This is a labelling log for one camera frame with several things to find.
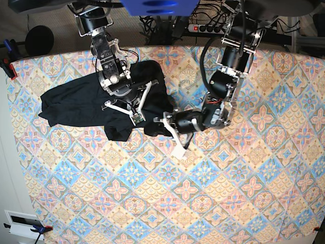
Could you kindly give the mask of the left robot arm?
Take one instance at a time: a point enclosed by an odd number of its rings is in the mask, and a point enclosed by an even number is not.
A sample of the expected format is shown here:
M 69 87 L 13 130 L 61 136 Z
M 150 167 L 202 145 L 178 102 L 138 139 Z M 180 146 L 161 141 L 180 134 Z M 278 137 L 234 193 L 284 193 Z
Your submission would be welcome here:
M 176 142 L 172 156 L 182 160 L 195 132 L 208 128 L 223 129 L 229 126 L 237 108 L 237 98 L 244 75 L 249 73 L 256 47 L 261 41 L 263 28 L 242 10 L 229 17 L 221 43 L 224 52 L 217 58 L 219 68 L 211 79 L 206 78 L 205 54 L 214 41 L 210 39 L 200 57 L 200 71 L 207 89 L 200 109 L 164 112 L 155 122 L 162 123 Z

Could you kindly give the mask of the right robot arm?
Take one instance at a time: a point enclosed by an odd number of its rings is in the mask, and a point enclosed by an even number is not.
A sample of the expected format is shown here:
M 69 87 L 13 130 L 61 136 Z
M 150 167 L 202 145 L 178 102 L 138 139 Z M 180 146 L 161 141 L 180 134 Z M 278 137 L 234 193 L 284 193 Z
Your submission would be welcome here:
M 96 71 L 99 83 L 110 99 L 102 109 L 111 108 L 128 115 L 134 125 L 146 121 L 142 111 L 152 86 L 158 80 L 133 81 L 128 50 L 119 48 L 119 40 L 112 38 L 107 28 L 113 24 L 110 9 L 106 11 L 90 4 L 68 4 L 74 14 L 80 36 L 91 36 L 92 55 L 101 64 L 102 70 Z

